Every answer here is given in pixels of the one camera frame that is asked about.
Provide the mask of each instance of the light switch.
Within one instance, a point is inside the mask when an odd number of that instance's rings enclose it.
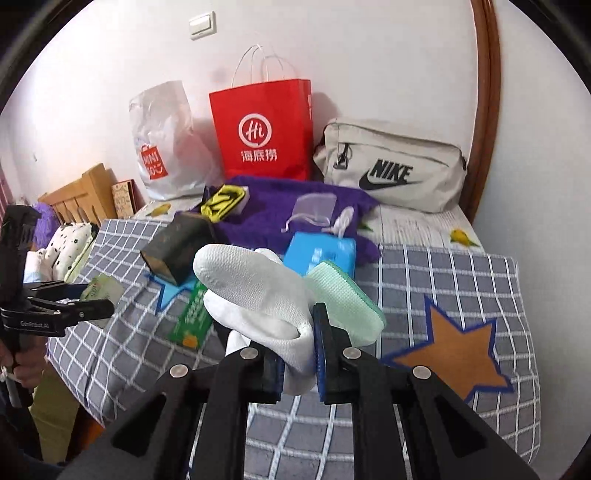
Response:
[[[216,32],[215,12],[198,15],[189,20],[189,35],[196,40]]]

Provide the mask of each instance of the beige nike bag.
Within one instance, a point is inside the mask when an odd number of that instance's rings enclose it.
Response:
[[[457,203],[466,177],[460,149],[402,130],[384,121],[332,119],[314,153],[324,182],[423,212]]]

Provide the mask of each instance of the blue tissue pack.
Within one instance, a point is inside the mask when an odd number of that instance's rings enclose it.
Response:
[[[338,238],[328,233],[296,232],[283,264],[304,276],[324,260],[330,260],[351,278],[355,275],[357,247],[352,238]]]

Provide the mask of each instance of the wooden bed frame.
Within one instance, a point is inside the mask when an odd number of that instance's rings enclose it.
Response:
[[[99,163],[78,180],[41,195],[39,201],[51,205],[62,223],[92,222],[100,226],[105,219],[117,218],[112,185],[111,175]]]

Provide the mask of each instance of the hand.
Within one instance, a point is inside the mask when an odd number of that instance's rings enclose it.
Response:
[[[41,383],[41,376],[47,366],[47,338],[33,336],[32,345],[24,352],[16,354],[18,366],[14,368],[14,376],[25,388],[35,388]],[[0,365],[11,367],[14,363],[12,354],[0,340]]]

